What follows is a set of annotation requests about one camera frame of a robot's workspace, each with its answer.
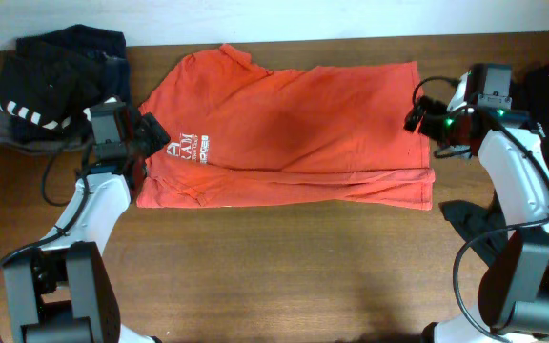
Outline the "grey folded garment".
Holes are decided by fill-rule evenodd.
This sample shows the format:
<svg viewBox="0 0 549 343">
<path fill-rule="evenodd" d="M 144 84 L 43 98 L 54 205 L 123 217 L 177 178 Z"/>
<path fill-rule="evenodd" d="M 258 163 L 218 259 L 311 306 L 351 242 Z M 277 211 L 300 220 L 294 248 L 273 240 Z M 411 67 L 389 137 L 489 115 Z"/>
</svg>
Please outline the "grey folded garment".
<svg viewBox="0 0 549 343">
<path fill-rule="evenodd" d="M 27 155 L 50 155 L 63 151 L 82 151 L 92 142 L 86 122 L 71 123 L 62 132 L 52 132 L 12 117 L 0 110 L 0 147 Z"/>
</svg>

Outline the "black folded garment with stripes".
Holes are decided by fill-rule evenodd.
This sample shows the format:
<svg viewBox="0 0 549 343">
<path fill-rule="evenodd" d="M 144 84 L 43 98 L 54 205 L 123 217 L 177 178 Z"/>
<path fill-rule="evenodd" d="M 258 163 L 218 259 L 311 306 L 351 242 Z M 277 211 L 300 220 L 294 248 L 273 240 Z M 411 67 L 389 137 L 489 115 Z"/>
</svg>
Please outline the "black folded garment with stripes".
<svg viewBox="0 0 549 343">
<path fill-rule="evenodd" d="M 129 104 L 131 67 L 120 31 L 73 25 L 18 38 L 0 72 L 0 110 L 52 132 L 87 122 L 112 97 Z"/>
</svg>

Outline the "orange FRAM t-shirt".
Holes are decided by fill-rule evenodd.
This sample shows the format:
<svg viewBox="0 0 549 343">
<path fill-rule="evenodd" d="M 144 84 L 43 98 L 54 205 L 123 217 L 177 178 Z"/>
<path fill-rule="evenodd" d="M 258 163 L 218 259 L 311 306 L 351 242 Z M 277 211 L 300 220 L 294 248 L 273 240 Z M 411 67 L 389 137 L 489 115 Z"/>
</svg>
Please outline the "orange FRAM t-shirt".
<svg viewBox="0 0 549 343">
<path fill-rule="evenodd" d="M 270 70 L 231 45 L 184 57 L 141 105 L 170 136 L 141 208 L 341 200 L 428 211 L 429 141 L 403 123 L 416 62 Z"/>
</svg>

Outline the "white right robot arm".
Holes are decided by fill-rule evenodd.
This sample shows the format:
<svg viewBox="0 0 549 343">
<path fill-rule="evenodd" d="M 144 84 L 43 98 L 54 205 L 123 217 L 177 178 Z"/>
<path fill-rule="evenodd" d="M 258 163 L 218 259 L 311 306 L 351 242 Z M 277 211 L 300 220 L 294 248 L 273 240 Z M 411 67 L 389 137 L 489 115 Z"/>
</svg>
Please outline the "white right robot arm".
<svg viewBox="0 0 549 343">
<path fill-rule="evenodd" d="M 544 342 L 549 340 L 549 171 L 537 124 L 527 111 L 466 104 L 454 110 L 427 96 L 415 100 L 406 131 L 449 148 L 461 145 L 487 170 L 505 225 L 466 240 L 504 236 L 478 289 L 478 303 L 457 304 L 460 315 L 427 326 L 424 342 Z"/>
</svg>

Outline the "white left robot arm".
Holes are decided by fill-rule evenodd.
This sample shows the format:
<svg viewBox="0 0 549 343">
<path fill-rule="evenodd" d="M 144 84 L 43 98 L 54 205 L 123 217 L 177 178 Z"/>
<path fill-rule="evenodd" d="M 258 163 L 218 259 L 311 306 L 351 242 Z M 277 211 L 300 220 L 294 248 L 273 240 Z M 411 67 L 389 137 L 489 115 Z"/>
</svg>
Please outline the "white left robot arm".
<svg viewBox="0 0 549 343">
<path fill-rule="evenodd" d="M 97 114 L 94 162 L 77 171 L 72 199 L 40 240 L 0 260 L 15 342 L 150 342 L 121 322 L 102 254 L 140 188 L 144 161 L 170 137 L 152 114 Z"/>
</svg>

